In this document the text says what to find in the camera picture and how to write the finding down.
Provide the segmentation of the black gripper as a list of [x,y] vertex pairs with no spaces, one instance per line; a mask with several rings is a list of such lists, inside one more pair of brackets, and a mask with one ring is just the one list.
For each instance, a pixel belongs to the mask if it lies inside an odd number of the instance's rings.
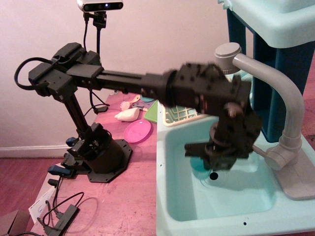
[[185,144],[186,157],[199,157],[206,170],[229,171],[238,158],[247,159],[262,128],[250,104],[226,103],[209,130],[206,143]]

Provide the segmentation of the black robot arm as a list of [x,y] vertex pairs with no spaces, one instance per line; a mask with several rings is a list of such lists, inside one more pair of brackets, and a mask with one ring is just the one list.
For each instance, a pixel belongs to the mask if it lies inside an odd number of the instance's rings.
[[99,123],[87,124],[75,97],[79,87],[137,93],[166,107],[183,106],[217,116],[208,142],[185,145],[185,155],[200,157],[207,170],[227,171],[238,158],[248,158],[262,128],[262,119],[250,106],[251,83],[239,76],[229,81],[213,63],[186,63],[161,75],[111,72],[103,69],[99,54],[79,43],[66,44],[52,59],[37,61],[39,65],[29,72],[30,84],[22,89],[63,103],[78,133],[61,166],[49,168],[53,175],[87,174],[91,182],[111,182],[127,169],[132,154],[125,140],[114,140]]

